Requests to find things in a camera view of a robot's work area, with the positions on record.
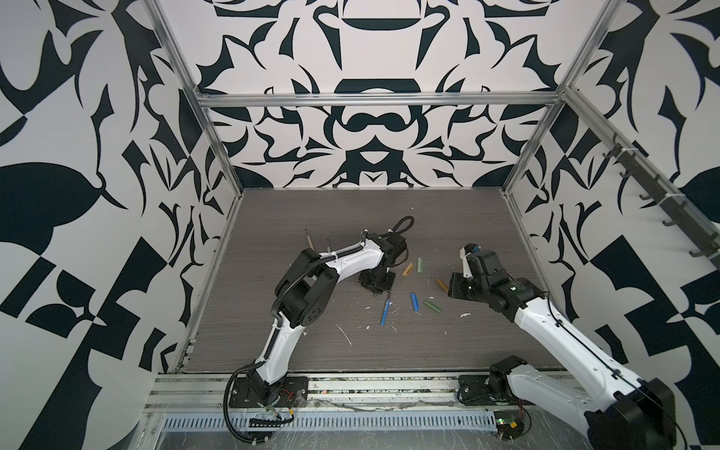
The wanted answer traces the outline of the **dark green pen cap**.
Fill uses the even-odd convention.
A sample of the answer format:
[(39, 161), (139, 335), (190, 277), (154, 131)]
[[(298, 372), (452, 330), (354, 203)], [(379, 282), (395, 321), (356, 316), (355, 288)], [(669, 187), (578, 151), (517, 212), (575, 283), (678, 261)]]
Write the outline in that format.
[(432, 302), (429, 301), (429, 300), (424, 300), (424, 301), (423, 301), (423, 304), (424, 304), (427, 308), (431, 309), (432, 311), (434, 311), (434, 312), (436, 312), (436, 313), (438, 313), (438, 314), (442, 314), (442, 313), (443, 313), (443, 310), (442, 310), (440, 307), (438, 307), (437, 305), (435, 305), (434, 303), (432, 303)]

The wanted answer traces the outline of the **tan pen cap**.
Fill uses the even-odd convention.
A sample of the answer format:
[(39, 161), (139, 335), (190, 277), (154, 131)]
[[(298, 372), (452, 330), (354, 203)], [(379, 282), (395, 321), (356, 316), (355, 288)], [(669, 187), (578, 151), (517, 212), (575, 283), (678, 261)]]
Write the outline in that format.
[(414, 269), (414, 264), (410, 262), (402, 272), (403, 277), (407, 277)]

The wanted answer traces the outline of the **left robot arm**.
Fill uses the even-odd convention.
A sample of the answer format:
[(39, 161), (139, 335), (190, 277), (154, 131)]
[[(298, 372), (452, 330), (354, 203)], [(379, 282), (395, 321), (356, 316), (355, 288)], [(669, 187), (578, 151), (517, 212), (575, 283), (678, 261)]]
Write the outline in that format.
[(393, 268), (409, 256), (403, 236), (416, 220), (405, 216), (380, 234), (362, 232), (357, 243), (328, 252), (304, 249), (275, 288), (271, 307), (271, 332), (255, 361), (230, 376), (222, 396), (223, 422), (238, 442), (256, 446), (269, 441), (267, 432), (242, 432), (232, 422), (233, 390), (245, 384), (262, 407), (272, 408), (281, 396), (289, 363), (305, 329), (326, 310), (341, 281), (358, 277), (362, 288), (373, 294), (389, 294), (396, 278)]

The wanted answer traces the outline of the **blue pen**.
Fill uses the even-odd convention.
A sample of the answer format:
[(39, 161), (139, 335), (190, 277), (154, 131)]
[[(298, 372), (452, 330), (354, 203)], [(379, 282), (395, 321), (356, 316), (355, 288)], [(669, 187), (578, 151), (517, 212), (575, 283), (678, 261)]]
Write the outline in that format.
[(385, 326), (387, 321), (387, 316), (390, 310), (390, 307), (392, 306), (392, 294), (391, 292), (388, 292), (384, 301), (384, 308), (382, 309), (382, 316), (380, 320), (380, 326)]

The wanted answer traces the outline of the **blue pen cap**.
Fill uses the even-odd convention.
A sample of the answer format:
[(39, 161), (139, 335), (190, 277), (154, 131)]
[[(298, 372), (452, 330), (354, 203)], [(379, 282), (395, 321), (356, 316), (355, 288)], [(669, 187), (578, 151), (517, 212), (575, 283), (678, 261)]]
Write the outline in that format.
[(420, 307), (419, 307), (419, 302), (418, 302), (417, 295), (416, 295), (414, 292), (411, 292), (411, 293), (410, 293), (410, 297), (411, 297), (412, 308), (414, 309), (414, 312), (419, 312), (419, 311), (420, 311)]

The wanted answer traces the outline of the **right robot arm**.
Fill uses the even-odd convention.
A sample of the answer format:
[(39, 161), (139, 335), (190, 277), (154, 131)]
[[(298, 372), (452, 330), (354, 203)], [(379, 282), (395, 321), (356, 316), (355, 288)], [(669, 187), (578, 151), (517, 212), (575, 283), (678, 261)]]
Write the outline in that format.
[(457, 399), (486, 395), (500, 403), (528, 401), (583, 434), (594, 449), (672, 449), (689, 446), (676, 418), (672, 390), (646, 381), (583, 335), (532, 281), (515, 279), (492, 250), (464, 246), (452, 275), (451, 298), (488, 305), (533, 337), (579, 382), (578, 389), (543, 375), (518, 356), (489, 368), (486, 384), (462, 382)]

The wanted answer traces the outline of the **metal hook rail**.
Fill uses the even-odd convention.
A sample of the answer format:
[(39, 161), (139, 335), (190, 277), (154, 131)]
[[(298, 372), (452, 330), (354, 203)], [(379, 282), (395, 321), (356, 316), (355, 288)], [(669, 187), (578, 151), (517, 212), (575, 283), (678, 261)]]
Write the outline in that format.
[(678, 228), (695, 246), (689, 251), (692, 258), (703, 258), (719, 270), (719, 229), (682, 193), (667, 176), (643, 155), (639, 148), (612, 133), (612, 148), (605, 159), (615, 159), (624, 172), (622, 179), (633, 179), (644, 190), (639, 196), (643, 202), (660, 208), (667, 228)]

